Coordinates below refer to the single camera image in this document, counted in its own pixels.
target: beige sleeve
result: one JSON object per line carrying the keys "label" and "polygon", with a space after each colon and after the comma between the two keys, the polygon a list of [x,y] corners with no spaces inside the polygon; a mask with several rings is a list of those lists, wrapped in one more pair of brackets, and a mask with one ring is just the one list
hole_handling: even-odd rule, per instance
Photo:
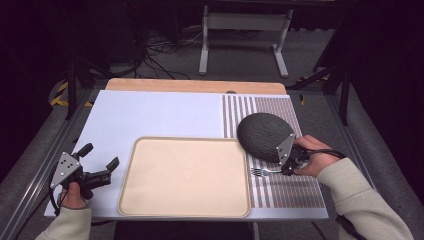
{"label": "beige sleeve", "polygon": [[84,240],[90,238],[91,210],[61,208],[59,216],[36,240]]}
{"label": "beige sleeve", "polygon": [[[413,239],[405,222],[349,158],[324,168],[317,178],[330,187],[336,212],[349,219],[366,239]],[[340,227],[339,239],[354,238]]]}

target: round black object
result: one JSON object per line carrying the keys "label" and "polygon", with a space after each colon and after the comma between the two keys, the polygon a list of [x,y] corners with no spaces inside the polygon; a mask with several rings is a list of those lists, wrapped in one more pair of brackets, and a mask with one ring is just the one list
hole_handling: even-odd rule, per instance
{"label": "round black object", "polygon": [[243,149],[266,162],[279,162],[277,147],[293,129],[282,118],[270,113],[254,113],[237,127],[237,138]]}

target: wooden tray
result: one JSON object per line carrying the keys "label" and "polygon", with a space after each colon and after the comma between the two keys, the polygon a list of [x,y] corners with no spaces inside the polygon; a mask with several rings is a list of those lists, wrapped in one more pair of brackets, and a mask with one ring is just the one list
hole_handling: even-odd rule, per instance
{"label": "wooden tray", "polygon": [[240,218],[250,211],[248,186],[237,139],[143,137],[134,144],[119,211]]}

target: gray striped pattern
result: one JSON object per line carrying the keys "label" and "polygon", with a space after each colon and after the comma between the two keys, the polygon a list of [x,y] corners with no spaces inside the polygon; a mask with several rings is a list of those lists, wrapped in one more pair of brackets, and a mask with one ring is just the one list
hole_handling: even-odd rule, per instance
{"label": "gray striped pattern", "polygon": [[[267,112],[288,122],[295,134],[302,133],[289,96],[254,97],[223,95],[224,137],[237,138],[237,126],[246,116]],[[247,155],[248,168],[278,169],[277,163],[266,163]],[[324,200],[315,178],[305,176],[255,177],[249,174],[252,208],[325,208]]]}

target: fork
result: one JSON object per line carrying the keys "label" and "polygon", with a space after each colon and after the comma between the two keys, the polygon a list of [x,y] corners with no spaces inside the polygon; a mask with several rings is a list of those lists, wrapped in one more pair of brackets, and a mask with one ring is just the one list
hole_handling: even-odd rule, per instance
{"label": "fork", "polygon": [[266,169],[266,168],[251,168],[250,172],[253,175],[258,176],[258,177],[266,177],[266,176],[273,174],[273,173],[282,173],[281,170],[269,170],[269,169]]}

